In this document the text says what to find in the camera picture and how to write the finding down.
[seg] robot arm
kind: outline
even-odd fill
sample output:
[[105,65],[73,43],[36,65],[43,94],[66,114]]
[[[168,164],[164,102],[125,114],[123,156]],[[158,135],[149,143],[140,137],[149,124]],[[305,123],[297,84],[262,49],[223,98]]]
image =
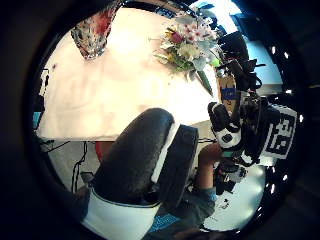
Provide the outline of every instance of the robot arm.
[[[208,113],[224,157],[215,172],[217,195],[231,191],[246,176],[242,166],[259,164],[260,156],[287,157],[296,127],[294,110],[269,104],[265,97],[251,92],[237,99],[232,116],[220,103],[210,103]],[[251,158],[251,163],[241,158],[243,153]]]

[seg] white robot part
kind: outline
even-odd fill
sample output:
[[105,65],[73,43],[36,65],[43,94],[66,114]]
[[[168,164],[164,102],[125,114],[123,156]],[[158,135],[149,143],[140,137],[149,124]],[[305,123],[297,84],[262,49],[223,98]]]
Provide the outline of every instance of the white robot part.
[[165,161],[167,153],[168,153],[168,148],[170,147],[174,137],[176,136],[176,133],[177,133],[179,127],[180,127],[179,123],[173,123],[171,125],[171,127],[170,127],[166,143],[162,147],[162,150],[161,150],[161,153],[159,155],[159,159],[157,161],[156,167],[155,167],[155,169],[153,171],[153,174],[151,176],[151,181],[153,183],[157,183],[157,181],[159,179],[159,176],[160,176],[164,161]]
[[160,205],[115,203],[100,198],[90,189],[88,214],[82,224],[108,240],[140,240],[152,226]]

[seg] pink flower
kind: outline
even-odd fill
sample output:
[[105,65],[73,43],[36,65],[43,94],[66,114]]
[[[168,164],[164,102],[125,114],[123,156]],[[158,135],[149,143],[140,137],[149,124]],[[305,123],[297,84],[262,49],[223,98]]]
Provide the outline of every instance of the pink flower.
[[177,33],[177,32],[174,32],[172,35],[171,35],[171,42],[174,42],[174,43],[181,43],[183,41],[183,37]]

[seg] hand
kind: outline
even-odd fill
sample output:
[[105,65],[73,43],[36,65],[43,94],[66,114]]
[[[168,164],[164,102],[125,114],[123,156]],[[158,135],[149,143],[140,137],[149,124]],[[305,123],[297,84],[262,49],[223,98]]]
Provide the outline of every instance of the hand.
[[199,164],[211,164],[220,161],[222,149],[218,143],[212,143],[201,149],[198,155]]

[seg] white flower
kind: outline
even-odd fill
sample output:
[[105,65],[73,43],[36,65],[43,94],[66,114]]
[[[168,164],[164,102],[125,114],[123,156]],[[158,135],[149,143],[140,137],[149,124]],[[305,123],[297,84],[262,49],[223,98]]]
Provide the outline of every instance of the white flower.
[[184,57],[187,61],[192,61],[200,56],[200,50],[193,44],[181,44],[177,51],[179,56]]

